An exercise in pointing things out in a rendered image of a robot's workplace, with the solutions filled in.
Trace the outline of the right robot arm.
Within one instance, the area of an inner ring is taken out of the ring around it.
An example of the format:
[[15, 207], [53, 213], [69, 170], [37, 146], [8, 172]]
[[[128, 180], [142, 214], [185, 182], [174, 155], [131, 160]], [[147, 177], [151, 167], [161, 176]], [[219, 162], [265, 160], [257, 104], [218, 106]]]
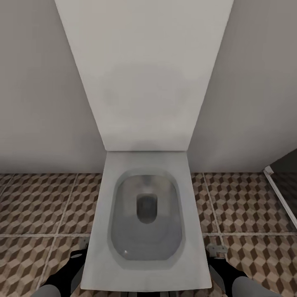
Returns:
[[218, 258], [217, 254], [226, 254], [225, 246], [208, 246], [210, 257], [207, 257], [209, 271], [214, 282], [228, 297], [284, 297], [259, 285], [229, 265], [225, 258]]

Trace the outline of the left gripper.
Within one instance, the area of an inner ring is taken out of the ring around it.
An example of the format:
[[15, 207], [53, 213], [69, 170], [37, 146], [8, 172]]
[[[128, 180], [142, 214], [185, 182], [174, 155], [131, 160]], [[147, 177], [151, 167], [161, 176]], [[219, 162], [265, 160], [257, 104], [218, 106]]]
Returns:
[[85, 250], [81, 250], [81, 251], [79, 251], [79, 250], [73, 251], [73, 252], [71, 252], [70, 257], [72, 257], [74, 254], [78, 254], [81, 252], [84, 252], [87, 255], [87, 250], [88, 250], [88, 248]]

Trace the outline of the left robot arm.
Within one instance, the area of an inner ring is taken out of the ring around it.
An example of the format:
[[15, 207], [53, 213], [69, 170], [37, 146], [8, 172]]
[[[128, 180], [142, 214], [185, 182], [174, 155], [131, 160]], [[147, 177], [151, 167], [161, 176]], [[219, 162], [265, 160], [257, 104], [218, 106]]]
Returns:
[[70, 297], [82, 280], [89, 238], [82, 238], [79, 250], [70, 254], [69, 261], [56, 274], [51, 275], [30, 297]]

